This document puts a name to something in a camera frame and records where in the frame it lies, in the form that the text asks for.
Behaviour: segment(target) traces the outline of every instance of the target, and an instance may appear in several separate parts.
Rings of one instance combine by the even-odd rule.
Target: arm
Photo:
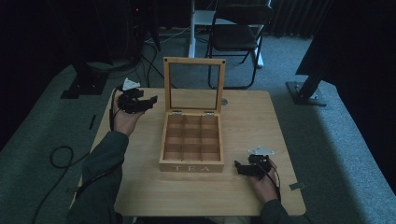
[[[117,223],[114,203],[122,180],[121,165],[129,136],[143,112],[127,114],[115,103],[113,114],[114,132],[106,134],[82,165],[82,186],[85,184],[86,188],[79,192],[67,214],[66,223]]]
[[[273,168],[268,173],[269,176],[275,181],[275,169],[276,165],[270,160]],[[259,180],[255,176],[249,176],[248,180],[259,197],[260,201],[264,204],[261,211],[262,221],[266,224],[284,224],[291,223],[291,219],[286,212],[285,208],[277,198],[276,186],[270,180],[268,176]]]

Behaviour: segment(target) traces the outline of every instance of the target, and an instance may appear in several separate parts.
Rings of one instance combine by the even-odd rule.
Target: wooden table
[[[233,161],[248,164],[248,149],[267,147],[280,176],[282,203],[291,216],[305,212],[301,192],[290,190],[297,182],[271,97],[266,91],[224,91],[221,108],[225,165],[222,173],[161,172],[159,168],[164,89],[144,89],[158,103],[146,112],[131,135],[123,164],[123,179],[116,211],[125,216],[258,216],[262,204],[247,178],[236,172]],[[108,109],[93,145],[109,131]]]

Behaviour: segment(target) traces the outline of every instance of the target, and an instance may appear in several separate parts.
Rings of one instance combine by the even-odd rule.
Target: black cable
[[[142,58],[143,58],[144,60],[146,60],[146,62],[149,63],[150,67],[152,66],[152,67],[155,69],[155,71],[157,71],[157,73],[158,73],[162,78],[165,78],[165,77],[163,76],[163,74],[162,74],[162,73],[157,69],[157,67],[154,66],[154,64],[153,64],[154,59],[157,57],[157,49],[156,49],[154,46],[150,45],[150,44],[147,44],[147,43],[145,43],[145,44],[146,44],[146,45],[149,45],[150,47],[152,47],[152,48],[155,50],[155,55],[154,55],[154,57],[153,57],[153,59],[152,59],[151,62],[150,62],[149,59],[147,59],[144,55],[142,55]],[[177,89],[177,87],[176,87],[175,85],[173,85],[172,83],[171,83],[171,86],[172,86],[173,88]]]
[[[307,220],[310,224],[315,224],[315,222],[313,222],[313,221],[311,220],[311,218],[309,218],[309,216],[308,216],[306,213],[304,213],[304,217],[306,218],[306,220]]]
[[[70,158],[69,158],[69,160],[68,160],[68,162],[67,162],[67,165],[63,165],[63,166],[62,166],[62,165],[56,164],[56,163],[54,162],[54,160],[53,160],[54,154],[55,154],[58,150],[60,150],[60,149],[62,149],[62,148],[68,149],[68,150],[70,151]],[[35,210],[35,215],[34,215],[34,217],[33,217],[33,219],[32,219],[32,223],[33,223],[33,224],[35,224],[35,222],[36,222],[36,220],[37,220],[38,213],[40,212],[41,207],[43,206],[44,202],[48,199],[48,197],[50,196],[50,194],[56,189],[56,187],[57,187],[57,186],[59,185],[59,183],[62,181],[62,179],[63,179],[64,176],[66,175],[68,169],[69,169],[70,167],[74,166],[75,164],[79,163],[80,161],[82,161],[82,160],[83,160],[84,158],[86,158],[88,155],[90,155],[90,152],[86,153],[86,154],[83,155],[80,159],[78,159],[77,161],[74,161],[74,162],[73,162],[73,159],[74,159],[74,150],[73,150],[73,148],[68,147],[68,146],[60,146],[60,147],[56,147],[55,149],[53,149],[53,150],[51,151],[51,153],[50,153],[50,155],[49,155],[50,164],[51,164],[53,167],[57,168],[57,169],[64,169],[64,172],[63,172],[62,175],[59,177],[59,179],[56,181],[56,183],[53,185],[53,187],[47,192],[47,194],[44,196],[44,198],[41,200],[40,204],[38,205],[37,209]]]

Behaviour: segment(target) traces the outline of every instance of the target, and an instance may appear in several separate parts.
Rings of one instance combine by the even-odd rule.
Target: person's right hand
[[[114,131],[125,133],[128,137],[134,131],[137,121],[145,112],[128,114],[119,109],[119,97],[113,103]]]
[[[271,161],[271,159],[269,161],[274,168],[271,168],[271,171],[268,172],[268,175],[271,176],[271,178],[276,183],[276,165],[273,161]],[[267,175],[261,180],[258,179],[256,176],[248,176],[247,178],[262,203],[267,203],[274,199],[278,200],[276,194],[276,186],[274,186],[273,182],[270,180],[270,178],[268,178]]]

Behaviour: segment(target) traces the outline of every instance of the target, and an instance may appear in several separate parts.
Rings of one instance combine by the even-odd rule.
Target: wooden box
[[[175,66],[215,68],[216,90],[172,88],[171,71]],[[200,58],[163,58],[165,79],[165,123],[160,157],[164,172],[220,173],[224,166],[221,135],[221,95],[225,60]]]

